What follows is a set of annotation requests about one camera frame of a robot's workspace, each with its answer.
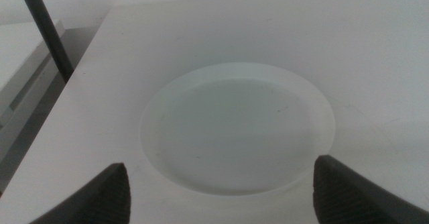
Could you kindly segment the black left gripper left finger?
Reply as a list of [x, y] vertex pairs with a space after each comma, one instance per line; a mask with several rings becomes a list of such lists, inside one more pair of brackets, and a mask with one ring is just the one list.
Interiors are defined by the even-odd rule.
[[131, 187], [123, 163], [106, 167], [34, 223], [129, 223]]

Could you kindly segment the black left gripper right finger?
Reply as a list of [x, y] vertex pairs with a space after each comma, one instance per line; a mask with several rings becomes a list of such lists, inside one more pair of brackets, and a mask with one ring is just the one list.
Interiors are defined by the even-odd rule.
[[314, 163], [313, 207], [319, 223], [428, 223], [428, 211], [329, 155]]

